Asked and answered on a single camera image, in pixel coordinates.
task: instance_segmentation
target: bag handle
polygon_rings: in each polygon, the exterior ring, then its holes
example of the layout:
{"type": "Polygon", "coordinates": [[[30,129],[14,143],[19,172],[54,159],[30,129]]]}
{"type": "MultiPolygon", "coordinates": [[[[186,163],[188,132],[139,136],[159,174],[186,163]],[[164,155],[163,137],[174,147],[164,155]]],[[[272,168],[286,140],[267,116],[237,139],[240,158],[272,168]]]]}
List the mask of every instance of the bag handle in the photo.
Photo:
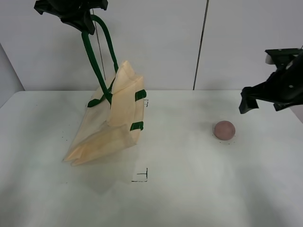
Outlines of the bag handle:
{"type": "MultiPolygon", "coordinates": [[[[106,41],[107,41],[107,45],[108,45],[108,48],[109,48],[109,52],[110,52],[110,56],[112,57],[112,60],[114,62],[114,68],[115,68],[115,72],[117,73],[119,67],[118,67],[118,64],[117,64],[117,59],[116,59],[116,56],[115,56],[115,52],[114,52],[114,48],[113,48],[113,44],[112,44],[112,41],[111,41],[111,38],[110,38],[110,35],[109,35],[109,31],[108,31],[108,28],[106,27],[105,23],[103,22],[103,20],[101,18],[99,18],[98,16],[96,15],[90,15],[91,19],[93,21],[96,21],[102,28],[103,32],[104,32],[104,35],[105,35],[105,38],[106,38],[106,41]]],[[[95,54],[94,54],[94,51],[91,47],[91,43],[90,43],[90,40],[89,40],[89,34],[87,31],[83,31],[82,34],[82,40],[83,40],[83,43],[84,43],[84,47],[85,47],[85,50],[86,50],[86,53],[89,57],[89,61],[90,61],[90,64],[98,78],[98,81],[99,81],[99,84],[101,86],[101,89],[103,91],[103,96],[100,98],[100,99],[93,99],[91,100],[89,103],[88,103],[88,107],[93,107],[93,106],[96,106],[98,105],[99,103],[101,103],[104,99],[107,99],[107,101],[112,104],[112,94],[111,94],[111,90],[112,90],[112,87],[113,87],[113,83],[115,81],[115,78],[114,80],[112,81],[111,85],[109,86],[109,88],[107,89],[106,87],[106,84],[103,80],[103,76],[102,76],[102,73],[100,71],[100,68],[98,66],[98,63],[97,63],[97,60],[96,60],[96,57],[95,57],[95,54]]]]}

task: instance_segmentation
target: tabletop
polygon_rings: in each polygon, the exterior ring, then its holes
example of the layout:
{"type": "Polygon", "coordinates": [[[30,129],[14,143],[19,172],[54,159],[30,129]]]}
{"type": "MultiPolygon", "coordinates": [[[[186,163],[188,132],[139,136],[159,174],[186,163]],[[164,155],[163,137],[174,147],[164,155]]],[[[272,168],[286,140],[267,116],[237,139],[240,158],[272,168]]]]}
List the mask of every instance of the tabletop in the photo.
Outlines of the tabletop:
{"type": "Polygon", "coordinates": [[[1,227],[302,225],[303,124],[290,109],[241,115],[240,91],[148,91],[136,146],[71,166],[92,94],[18,92],[0,108],[1,227]],[[221,120],[230,141],[213,135],[221,120]]]}

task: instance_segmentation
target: white wall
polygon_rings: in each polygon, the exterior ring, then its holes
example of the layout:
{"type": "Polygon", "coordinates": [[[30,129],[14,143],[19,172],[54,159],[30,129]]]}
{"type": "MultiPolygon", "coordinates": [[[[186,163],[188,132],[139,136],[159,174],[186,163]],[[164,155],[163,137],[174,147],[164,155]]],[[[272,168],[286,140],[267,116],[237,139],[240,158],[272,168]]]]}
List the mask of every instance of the white wall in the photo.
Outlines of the white wall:
{"type": "Polygon", "coordinates": [[[16,92],[24,90],[0,44],[0,107],[16,92]]]}
{"type": "Polygon", "coordinates": [[[301,0],[210,0],[196,89],[242,89],[276,70],[266,49],[301,48],[301,0]]]}
{"type": "MultiPolygon", "coordinates": [[[[0,41],[25,89],[96,89],[80,32],[39,15],[34,4],[3,0],[0,8],[0,41]]],[[[129,60],[147,89],[192,89],[205,6],[206,0],[109,0],[107,11],[95,13],[109,28],[118,62],[129,60]]],[[[99,33],[109,77],[113,64],[99,33]]]]}

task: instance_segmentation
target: pink ball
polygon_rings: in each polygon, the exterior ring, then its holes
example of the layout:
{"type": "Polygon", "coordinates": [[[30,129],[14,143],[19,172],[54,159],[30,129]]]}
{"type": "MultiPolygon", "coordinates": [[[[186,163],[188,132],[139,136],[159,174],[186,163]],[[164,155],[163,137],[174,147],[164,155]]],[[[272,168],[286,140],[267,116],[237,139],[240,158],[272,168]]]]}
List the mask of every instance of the pink ball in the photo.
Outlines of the pink ball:
{"type": "Polygon", "coordinates": [[[236,134],[235,126],[228,121],[221,121],[214,127],[214,135],[220,140],[230,140],[236,134]]]}

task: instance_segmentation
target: canvas tote bag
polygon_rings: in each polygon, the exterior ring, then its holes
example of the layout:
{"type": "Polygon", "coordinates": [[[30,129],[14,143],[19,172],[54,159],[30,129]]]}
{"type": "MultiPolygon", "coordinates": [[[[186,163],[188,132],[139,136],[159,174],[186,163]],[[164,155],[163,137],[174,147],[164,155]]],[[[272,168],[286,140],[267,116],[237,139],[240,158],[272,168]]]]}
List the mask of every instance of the canvas tote bag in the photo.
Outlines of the canvas tote bag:
{"type": "Polygon", "coordinates": [[[91,18],[104,31],[116,76],[107,80],[107,83],[104,82],[89,41],[89,34],[83,32],[84,46],[100,87],[88,103],[80,129],[64,159],[73,160],[72,166],[134,146],[143,130],[146,97],[143,76],[137,75],[128,61],[124,61],[118,68],[106,25],[95,15],[91,15],[91,18]]]}

